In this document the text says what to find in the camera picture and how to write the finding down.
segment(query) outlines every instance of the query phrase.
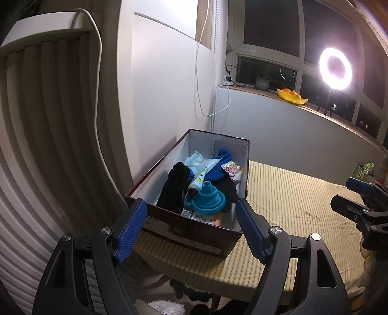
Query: white tissue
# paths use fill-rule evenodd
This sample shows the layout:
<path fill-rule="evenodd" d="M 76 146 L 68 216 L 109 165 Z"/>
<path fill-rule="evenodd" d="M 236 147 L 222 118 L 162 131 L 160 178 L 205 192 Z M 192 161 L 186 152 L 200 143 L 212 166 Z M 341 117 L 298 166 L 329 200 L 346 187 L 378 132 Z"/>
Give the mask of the white tissue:
<path fill-rule="evenodd" d="M 221 159 L 207 159 L 201 155 L 198 151 L 195 151 L 192 156 L 189 156 L 186 161 L 183 163 L 189 167 L 194 175 L 203 171 L 205 167 L 206 174 L 220 161 Z"/>

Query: plant pot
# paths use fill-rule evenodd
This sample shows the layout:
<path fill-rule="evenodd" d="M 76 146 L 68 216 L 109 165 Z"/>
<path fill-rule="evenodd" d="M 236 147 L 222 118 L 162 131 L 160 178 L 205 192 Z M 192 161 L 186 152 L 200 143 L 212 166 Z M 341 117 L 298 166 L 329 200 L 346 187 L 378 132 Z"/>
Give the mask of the plant pot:
<path fill-rule="evenodd" d="M 268 87 L 269 87 L 269 80 L 266 80 L 263 78 L 256 78 L 255 89 L 268 91 Z"/>

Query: blue cloth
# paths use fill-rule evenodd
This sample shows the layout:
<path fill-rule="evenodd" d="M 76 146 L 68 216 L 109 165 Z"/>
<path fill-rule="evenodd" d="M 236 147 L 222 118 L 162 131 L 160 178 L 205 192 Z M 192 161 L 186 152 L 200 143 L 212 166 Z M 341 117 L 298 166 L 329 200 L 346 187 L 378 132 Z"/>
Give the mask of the blue cloth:
<path fill-rule="evenodd" d="M 223 168 L 221 167 L 222 164 L 225 164 L 232 160 L 232 155 L 228 150 L 220 149 L 218 151 L 218 156 L 214 157 L 213 159 L 221 159 L 206 175 L 204 180 L 212 181 L 212 180 L 219 180 L 224 175 L 225 172 L 223 172 Z M 189 178 L 192 180 L 194 178 L 194 173 L 192 170 L 190 170 Z"/>

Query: clamp screw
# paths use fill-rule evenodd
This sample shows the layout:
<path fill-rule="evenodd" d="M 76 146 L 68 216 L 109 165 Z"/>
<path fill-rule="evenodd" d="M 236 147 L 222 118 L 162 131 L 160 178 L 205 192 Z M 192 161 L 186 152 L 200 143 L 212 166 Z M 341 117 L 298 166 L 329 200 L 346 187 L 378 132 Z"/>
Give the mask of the clamp screw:
<path fill-rule="evenodd" d="M 311 238 L 315 241 L 320 240 L 320 235 L 318 233 L 311 233 Z"/>
<path fill-rule="evenodd" d="M 62 235 L 62 240 L 63 241 L 68 241 L 68 240 L 70 240 L 71 239 L 71 234 L 69 234 L 69 233 L 67 233 L 67 234 L 63 234 Z"/>
<path fill-rule="evenodd" d="M 112 232 L 112 229 L 110 227 L 103 227 L 101 229 L 101 234 L 106 235 L 106 234 L 109 234 L 110 232 Z"/>
<path fill-rule="evenodd" d="M 273 234 L 280 234 L 282 232 L 282 229 L 280 227 L 272 227 L 271 232 Z"/>

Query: ring light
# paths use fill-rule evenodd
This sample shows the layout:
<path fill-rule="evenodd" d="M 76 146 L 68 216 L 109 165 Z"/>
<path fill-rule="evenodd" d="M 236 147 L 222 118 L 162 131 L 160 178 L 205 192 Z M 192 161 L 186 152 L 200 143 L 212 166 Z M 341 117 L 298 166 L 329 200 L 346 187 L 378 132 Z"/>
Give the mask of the ring light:
<path fill-rule="evenodd" d="M 339 58 L 345 67 L 345 76 L 343 79 L 337 78 L 331 74 L 327 67 L 327 62 L 330 57 Z M 345 55 L 335 48 L 327 48 L 323 51 L 319 59 L 319 70 L 322 74 L 323 80 L 331 87 L 337 90 L 343 90 L 346 88 L 352 80 L 352 67 Z"/>

